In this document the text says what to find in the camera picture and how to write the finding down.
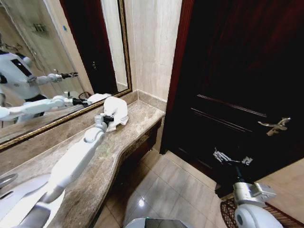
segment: humanoid robot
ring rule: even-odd
[[[0,120],[10,121],[26,115],[33,118],[43,115],[45,111],[53,107],[89,104],[85,100],[71,98],[69,95],[59,95],[53,99],[48,99],[41,94],[39,85],[49,82],[57,83],[66,78],[76,77],[78,73],[48,74],[47,76],[36,77],[30,70],[32,61],[29,57],[18,52],[16,54],[5,52],[2,50],[2,46],[0,34]],[[6,108],[2,86],[9,88],[17,97],[24,99],[26,102],[19,107]]]

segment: beige floor tile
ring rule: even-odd
[[[207,218],[213,223],[215,222],[216,215],[220,212],[220,203],[221,203],[221,199],[218,198],[218,196],[216,194],[214,194],[212,203],[210,206],[210,210],[209,210],[209,213],[207,216]]]
[[[180,193],[189,177],[189,174],[174,162],[169,161],[162,170],[160,177],[174,188],[174,190]]]
[[[106,206],[104,206],[97,222],[95,223],[94,228],[105,228],[105,227],[107,228],[120,227]]]
[[[178,196],[173,188],[158,177],[144,198],[158,215],[167,218]]]
[[[111,210],[118,201],[122,201],[124,198],[130,197],[133,191],[134,189],[128,183],[116,182],[106,199],[106,206]]]
[[[203,215],[208,216],[214,191],[196,178],[189,176],[181,195]]]
[[[152,207],[144,200],[139,202],[131,214],[131,216],[125,221],[124,226],[136,218],[159,218],[160,216],[152,209]]]
[[[124,221],[129,218],[140,200],[141,196],[136,191],[133,191],[130,196],[127,196],[122,200],[118,200],[110,209],[120,226],[122,226]]]
[[[205,224],[205,228],[217,228],[217,226],[215,224],[213,224],[212,222],[210,222],[209,220],[207,220],[207,222]]]
[[[127,177],[126,182],[129,183],[133,188],[137,188],[137,186],[143,181],[145,176],[149,173],[150,169],[142,162],[137,164],[137,167],[130,172]]]
[[[160,175],[169,160],[166,159],[164,155],[159,154],[158,151],[153,149],[143,157],[142,162],[157,175]]]
[[[220,211],[218,212],[218,214],[216,216],[214,224],[217,226],[217,228],[227,228]]]
[[[173,161],[175,164],[182,167],[185,171],[187,171],[189,174],[191,174],[193,177],[204,183],[206,186],[208,186],[211,190],[215,189],[216,182],[211,179],[210,177],[206,176],[204,173],[200,172],[196,168],[194,168],[192,165],[186,163],[183,159],[179,158],[177,155],[172,153],[171,151],[168,151],[165,154],[165,157]]]
[[[173,210],[170,213],[170,218],[189,223],[194,228],[203,228],[207,220],[204,215],[202,215],[181,196],[177,199]]]
[[[143,180],[138,184],[137,188],[135,189],[142,197],[145,196],[147,191],[155,182],[158,176],[150,170],[148,174],[143,178]]]

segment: marble wall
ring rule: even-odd
[[[304,159],[259,180],[270,185],[277,196],[269,203],[304,223]]]
[[[131,68],[136,68],[137,88],[163,101],[168,98],[181,2],[125,1]]]
[[[106,31],[112,55],[113,68],[118,85],[128,86],[124,63],[124,49],[117,1],[101,0]]]

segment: vanity counter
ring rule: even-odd
[[[102,205],[126,153],[164,116],[163,111],[139,100],[128,105],[128,114],[126,126],[120,125],[116,131],[107,133],[88,167],[66,188],[61,207],[49,227],[88,227]],[[12,188],[30,178],[50,173],[54,164],[80,140],[85,131],[6,173],[19,175],[7,187]]]

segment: folded towel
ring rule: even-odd
[[[127,103],[117,97],[110,96],[104,101],[104,113],[101,115],[109,115],[114,117],[114,121],[109,122],[107,132],[115,131],[116,126],[126,125],[129,120]]]

